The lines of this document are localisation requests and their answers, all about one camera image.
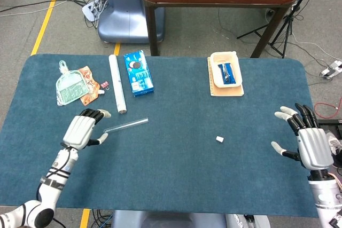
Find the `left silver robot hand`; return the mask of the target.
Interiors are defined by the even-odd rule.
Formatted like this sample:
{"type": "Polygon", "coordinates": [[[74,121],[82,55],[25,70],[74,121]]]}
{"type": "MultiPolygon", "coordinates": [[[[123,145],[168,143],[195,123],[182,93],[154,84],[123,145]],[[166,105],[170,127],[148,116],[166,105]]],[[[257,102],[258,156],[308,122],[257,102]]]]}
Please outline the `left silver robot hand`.
{"type": "Polygon", "coordinates": [[[101,145],[108,137],[107,132],[103,133],[98,139],[91,139],[90,137],[95,125],[102,118],[110,117],[111,113],[104,109],[84,109],[72,119],[63,137],[62,145],[78,151],[87,146],[101,145]]]}

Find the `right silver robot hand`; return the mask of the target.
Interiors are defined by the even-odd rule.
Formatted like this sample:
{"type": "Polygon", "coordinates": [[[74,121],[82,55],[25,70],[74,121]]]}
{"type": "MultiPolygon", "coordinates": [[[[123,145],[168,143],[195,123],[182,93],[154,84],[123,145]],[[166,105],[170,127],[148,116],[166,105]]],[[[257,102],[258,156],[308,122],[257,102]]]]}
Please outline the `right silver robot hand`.
{"type": "Polygon", "coordinates": [[[289,124],[296,136],[298,151],[288,151],[275,141],[271,146],[281,156],[300,161],[310,171],[328,169],[333,164],[333,157],[324,130],[311,108],[299,103],[295,107],[296,110],[282,106],[274,115],[289,124]]]}

